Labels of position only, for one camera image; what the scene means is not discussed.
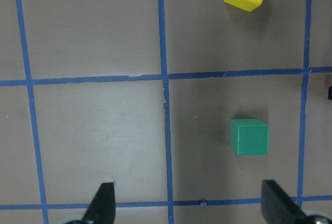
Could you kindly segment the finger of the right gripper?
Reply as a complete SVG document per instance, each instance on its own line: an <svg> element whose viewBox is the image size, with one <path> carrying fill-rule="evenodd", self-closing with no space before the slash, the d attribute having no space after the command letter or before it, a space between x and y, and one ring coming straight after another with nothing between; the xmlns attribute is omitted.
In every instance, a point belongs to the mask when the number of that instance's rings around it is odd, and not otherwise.
<svg viewBox="0 0 332 224"><path fill-rule="evenodd" d="M328 88L328 99L332 100L332 86L329 86Z"/></svg>

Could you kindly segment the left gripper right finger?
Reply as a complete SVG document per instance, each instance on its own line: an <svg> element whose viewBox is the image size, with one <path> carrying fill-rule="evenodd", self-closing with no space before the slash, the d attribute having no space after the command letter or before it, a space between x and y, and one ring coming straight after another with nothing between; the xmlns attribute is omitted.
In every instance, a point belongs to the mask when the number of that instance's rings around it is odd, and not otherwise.
<svg viewBox="0 0 332 224"><path fill-rule="evenodd" d="M274 180L261 182L261 213L269 224L305 223L307 215Z"/></svg>

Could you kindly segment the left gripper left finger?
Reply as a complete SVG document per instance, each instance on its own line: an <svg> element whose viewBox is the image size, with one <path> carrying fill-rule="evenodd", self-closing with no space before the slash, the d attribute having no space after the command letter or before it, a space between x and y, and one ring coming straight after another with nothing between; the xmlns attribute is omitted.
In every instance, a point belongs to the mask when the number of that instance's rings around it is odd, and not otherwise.
<svg viewBox="0 0 332 224"><path fill-rule="evenodd" d="M114 183L102 183L86 210L82 223L113 224L116 216Z"/></svg>

